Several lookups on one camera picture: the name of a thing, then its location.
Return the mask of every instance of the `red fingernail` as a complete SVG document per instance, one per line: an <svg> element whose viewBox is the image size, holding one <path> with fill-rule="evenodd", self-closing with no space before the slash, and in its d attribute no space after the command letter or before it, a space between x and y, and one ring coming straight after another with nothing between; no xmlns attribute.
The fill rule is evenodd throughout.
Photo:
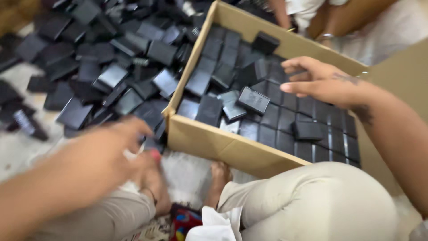
<svg viewBox="0 0 428 241"><path fill-rule="evenodd" d="M157 163L160 163L160 162L161 162L162 156L161 156L161 154L160 154L160 152L159 152L158 150L156 150L156 149L151 149L151 150L150 150L150 155L153 157L153 159L154 159Z"/></svg>

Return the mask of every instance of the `leg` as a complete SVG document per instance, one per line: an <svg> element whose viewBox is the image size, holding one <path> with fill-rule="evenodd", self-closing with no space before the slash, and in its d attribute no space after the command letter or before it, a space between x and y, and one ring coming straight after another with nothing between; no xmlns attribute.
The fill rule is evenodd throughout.
<svg viewBox="0 0 428 241"><path fill-rule="evenodd" d="M132 181L93 206L47 223L28 240L115 241L169 212L171 202L156 164L148 163Z"/></svg>
<svg viewBox="0 0 428 241"><path fill-rule="evenodd" d="M229 182L219 212L243 206L243 240L393 240L398 217L387 191L342 163L317 163L247 184Z"/></svg>

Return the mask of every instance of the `hand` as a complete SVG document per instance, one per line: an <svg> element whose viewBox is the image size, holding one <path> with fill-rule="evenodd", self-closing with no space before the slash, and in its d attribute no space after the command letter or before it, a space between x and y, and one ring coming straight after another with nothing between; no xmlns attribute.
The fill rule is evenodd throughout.
<svg viewBox="0 0 428 241"><path fill-rule="evenodd" d="M282 84L280 89L296 93L297 97L312 96L323 102L349 109L364 104L374 85L352 77L335 66L322 63L310 57L297 57L282 62L287 74L305 72L290 77L291 83Z"/></svg>
<svg viewBox="0 0 428 241"><path fill-rule="evenodd" d="M134 159L123 155L127 149L138 152L139 135L150 136L152 131L136 117L98 127L48 157L39 168L55 175L52 182L64 190L63 201L70 209L85 207L125 183L145 162L161 159L158 151L144 151Z"/></svg>

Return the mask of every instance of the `person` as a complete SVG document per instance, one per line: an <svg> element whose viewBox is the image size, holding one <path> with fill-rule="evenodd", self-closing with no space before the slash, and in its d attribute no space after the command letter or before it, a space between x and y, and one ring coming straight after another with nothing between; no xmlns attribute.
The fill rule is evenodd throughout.
<svg viewBox="0 0 428 241"><path fill-rule="evenodd" d="M427 216L428 127L418 114L391 93L318 60L298 57L282 66L289 74L300 72L282 91L357 115L413 205ZM166 185L155 164L160 154L123 155L137 152L139 134L152 133L136 118L99 127L1 184L0 240L118 240L168 212ZM245 241L394 239L392 198L351 165L316 163L246 184L230 182L224 163L214 163L211 171L205 205L218 212L242 206ZM116 190L129 179L139 186Z"/></svg>

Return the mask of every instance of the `cardboard box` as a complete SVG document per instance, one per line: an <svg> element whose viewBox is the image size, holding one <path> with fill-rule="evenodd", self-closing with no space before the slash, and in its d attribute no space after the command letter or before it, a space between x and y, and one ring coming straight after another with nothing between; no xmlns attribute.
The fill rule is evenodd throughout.
<svg viewBox="0 0 428 241"><path fill-rule="evenodd" d="M423 58L428 53L426 41L398 53L377 66L368 67L318 43L289 33L285 29L241 9L215 1L208 12L177 90L164 111L168 121L168 146L172 150L210 160L224 161L233 168L259 178L269 178L290 169L310 165L307 161L277 149L175 114L184 87L199 59L212 23L218 23L223 27L240 32L242 39L249 42L252 42L256 34L263 30L281 40L275 54L287 59L309 56L335 65L352 76L368 78L375 84L398 95L418 111L425 120L428 120L428 108L424 107L426 101L422 102L420 99L426 95L428 82L425 81L423 74L418 74L422 71L426 72L426 68L423 66L425 63ZM413 58L412 55L417 56L415 64L413 64L414 61L408 61ZM363 169L377 178L392 194L400 193L401 191L392 174L368 139L361 123L357 123L357 129Z"/></svg>

